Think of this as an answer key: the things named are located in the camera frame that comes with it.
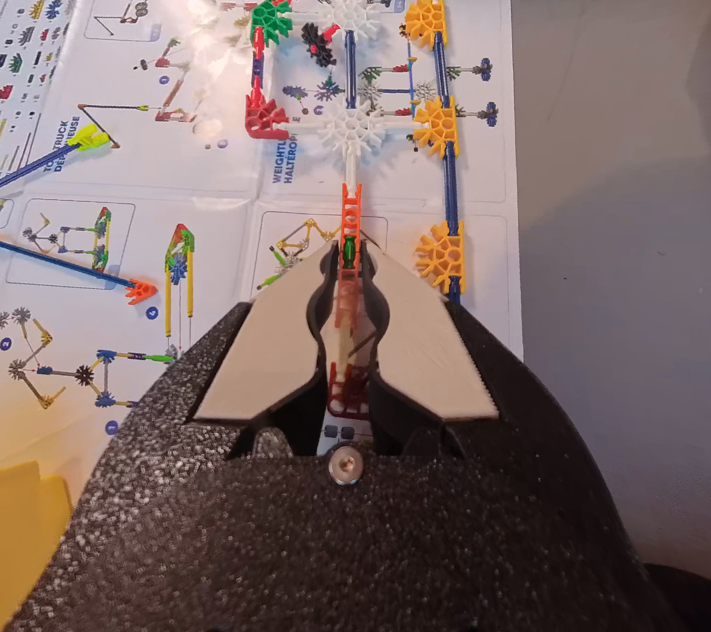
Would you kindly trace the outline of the blue plastic rod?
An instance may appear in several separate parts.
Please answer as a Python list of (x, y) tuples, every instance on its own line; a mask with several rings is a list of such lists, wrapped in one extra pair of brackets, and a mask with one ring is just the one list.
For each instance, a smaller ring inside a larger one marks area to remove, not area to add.
[(98, 272), (93, 269), (90, 269), (89, 267), (81, 266), (79, 264), (72, 263), (72, 262), (67, 262), (62, 259), (58, 259), (54, 256), (49, 256), (49, 255), (45, 255), (45, 254), (40, 254), (38, 252), (33, 252), (33, 251), (26, 249), (24, 247), (13, 245), (13, 244), (10, 244), (10, 243), (4, 242), (4, 241), (1, 241), (1, 249), (5, 250), (6, 252), (11, 252), (13, 254), (18, 254), (20, 256), (25, 256), (30, 259), (34, 259), (35, 261), (47, 263), (47, 264), (50, 264), (53, 266), (57, 266), (60, 268), (70, 270), (72, 272), (81, 273), (85, 276), (100, 279), (100, 280), (106, 281), (108, 283), (114, 283), (114, 284), (123, 286), (127, 289), (133, 288), (138, 284), (138, 282), (135, 280), (121, 278), (119, 276), (111, 275), (109, 273)]

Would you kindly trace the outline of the yellow-green clip connector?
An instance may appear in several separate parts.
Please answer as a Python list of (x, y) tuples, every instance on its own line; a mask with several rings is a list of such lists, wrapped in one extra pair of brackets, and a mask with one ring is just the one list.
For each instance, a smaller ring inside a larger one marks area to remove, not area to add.
[(111, 149), (120, 147), (107, 132), (93, 123), (79, 129), (74, 136), (68, 138), (66, 146), (73, 150), (89, 150), (103, 146), (109, 146)]

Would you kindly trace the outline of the white building instruction sheet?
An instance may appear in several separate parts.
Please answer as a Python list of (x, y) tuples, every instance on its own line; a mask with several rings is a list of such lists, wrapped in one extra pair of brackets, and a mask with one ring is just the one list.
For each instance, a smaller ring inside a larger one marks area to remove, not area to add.
[[(95, 122), (115, 143), (1, 189), (1, 239), (152, 283), (130, 305), (102, 279), (1, 249), (1, 468), (36, 463), (80, 488), (166, 356), (276, 281), (341, 224), (344, 165), (319, 135), (244, 129), (252, 5), (264, 0), (1, 0), (1, 176)], [(434, 58), (400, 34), (416, 0), (364, 0), (358, 98), (386, 119), (437, 98)], [(456, 99), (463, 305), (523, 354), (511, 0), (444, 0)], [(363, 151), (365, 235), (413, 269), (445, 222), (443, 160), (388, 132)]]

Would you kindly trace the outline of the yellow plastic parts bin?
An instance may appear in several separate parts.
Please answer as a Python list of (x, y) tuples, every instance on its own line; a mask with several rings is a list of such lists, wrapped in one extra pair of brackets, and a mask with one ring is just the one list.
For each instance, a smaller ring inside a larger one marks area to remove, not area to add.
[(36, 460), (1, 469), (1, 627), (30, 594), (72, 513), (64, 479)]

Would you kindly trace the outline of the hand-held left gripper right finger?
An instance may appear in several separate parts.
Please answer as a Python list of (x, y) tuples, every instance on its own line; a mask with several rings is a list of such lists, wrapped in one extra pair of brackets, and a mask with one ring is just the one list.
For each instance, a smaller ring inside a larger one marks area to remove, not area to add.
[(368, 364), (377, 453), (404, 453), (424, 432), (498, 419), (498, 408), (460, 335), (447, 299), (377, 246), (361, 247), (363, 300), (375, 327)]

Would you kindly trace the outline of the black snowflake connector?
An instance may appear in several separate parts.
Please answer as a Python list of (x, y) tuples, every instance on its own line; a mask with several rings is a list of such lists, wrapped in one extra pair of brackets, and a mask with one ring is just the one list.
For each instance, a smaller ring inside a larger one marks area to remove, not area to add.
[(336, 64), (331, 49), (331, 42), (336, 32), (340, 30), (338, 24), (332, 24), (321, 32), (315, 23), (305, 23), (301, 28), (301, 40), (307, 48), (308, 55), (322, 68), (329, 68)]

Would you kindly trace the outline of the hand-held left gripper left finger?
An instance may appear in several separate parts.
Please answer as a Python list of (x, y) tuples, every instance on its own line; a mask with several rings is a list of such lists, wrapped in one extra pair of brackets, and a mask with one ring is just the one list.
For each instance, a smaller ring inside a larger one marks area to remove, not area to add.
[(268, 426), (292, 450), (317, 450), (328, 396), (321, 330), (338, 263), (338, 244), (326, 244), (247, 304), (195, 403), (196, 422), (240, 427), (236, 450), (250, 450)]

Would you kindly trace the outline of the purple plastic rod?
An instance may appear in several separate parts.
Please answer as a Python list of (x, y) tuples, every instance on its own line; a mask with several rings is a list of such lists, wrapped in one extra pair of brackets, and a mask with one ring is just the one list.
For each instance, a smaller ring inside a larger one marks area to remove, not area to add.
[(15, 172), (7, 174), (1, 178), (1, 189), (5, 188), (11, 183), (14, 183), (17, 180), (28, 176), (29, 174), (39, 170), (40, 168), (45, 167), (49, 163), (55, 163), (60, 158), (66, 157), (69, 153), (72, 153), (75, 150), (79, 150), (81, 147), (82, 146), (79, 143), (73, 143), (71, 145), (67, 144), (43, 157), (34, 160), (31, 163), (28, 163), (23, 167), (20, 167)]

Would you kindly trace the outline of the colourful rod connector frame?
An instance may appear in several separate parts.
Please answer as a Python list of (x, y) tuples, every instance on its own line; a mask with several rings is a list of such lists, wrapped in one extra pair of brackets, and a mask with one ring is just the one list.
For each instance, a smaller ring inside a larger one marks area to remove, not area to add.
[(443, 163), (444, 203), (446, 222), (424, 235), (416, 251), (421, 257), (416, 267), (424, 279), (440, 289), (455, 303), (460, 302), (465, 287), (464, 223), (458, 216), (457, 169), (459, 153), (457, 105), (448, 85), (446, 46), (447, 22), (444, 0), (416, 0), (404, 15), (403, 33), (408, 42), (432, 51), (436, 94), (423, 107), (415, 97), (414, 80), (410, 77), (411, 110), (394, 112), (391, 119), (370, 104), (365, 94), (358, 93), (358, 78), (366, 82), (381, 70), (357, 70), (357, 42), (377, 36), (380, 20), (378, 11), (368, 0), (331, 0), (317, 14), (309, 14), (308, 22), (315, 23), (321, 32), (332, 24), (342, 34), (345, 52), (345, 90), (342, 99), (321, 117), (300, 124), (292, 123), (275, 100), (267, 100), (264, 93), (264, 65), (267, 50), (289, 37), (297, 20), (291, 18), (293, 5), (298, 0), (264, 0), (251, 11), (250, 42), (253, 49), (253, 72), (250, 93), (245, 99), (244, 126), (254, 139), (288, 140), (291, 134), (314, 132), (325, 149), (343, 158), (345, 175), (342, 185), (340, 257), (335, 297), (334, 327), (338, 350), (328, 378), (328, 410), (332, 414), (348, 411), (345, 398), (348, 377), (353, 370), (358, 347), (358, 309), (361, 303), (361, 194), (357, 165), (367, 152), (381, 147), (388, 131), (404, 130), (419, 149), (429, 148)]

